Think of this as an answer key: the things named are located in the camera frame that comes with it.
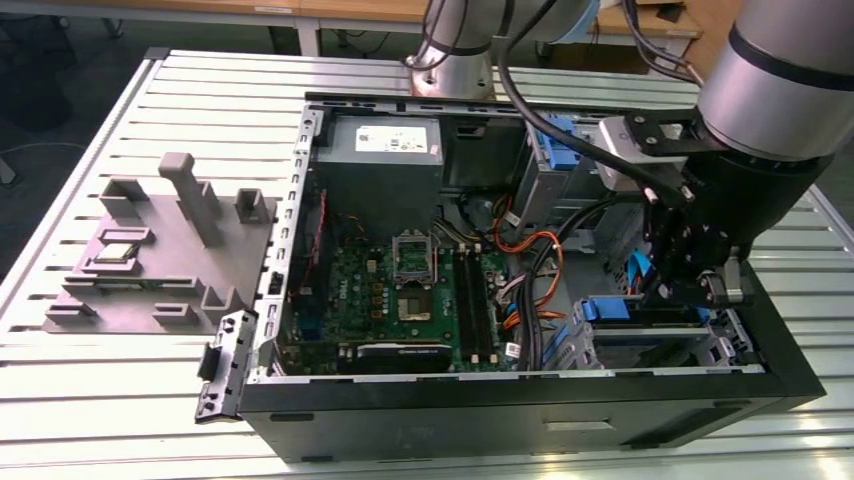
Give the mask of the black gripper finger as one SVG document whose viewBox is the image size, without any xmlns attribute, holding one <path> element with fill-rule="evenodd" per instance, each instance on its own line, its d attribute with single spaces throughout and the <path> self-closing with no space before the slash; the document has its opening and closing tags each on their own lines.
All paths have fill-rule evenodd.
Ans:
<svg viewBox="0 0 854 480">
<path fill-rule="evenodd" d="M 651 267 L 639 284 L 643 306 L 661 306 L 671 295 L 671 284 L 679 270 L 679 219 L 679 211 L 663 203 L 645 207 L 643 233 L 649 244 Z"/>
<path fill-rule="evenodd" d="M 676 303 L 720 306 L 724 300 L 721 278 L 723 243 L 716 232 L 692 223 L 685 212 L 679 212 L 679 270 L 671 284 L 671 297 Z"/>
</svg>

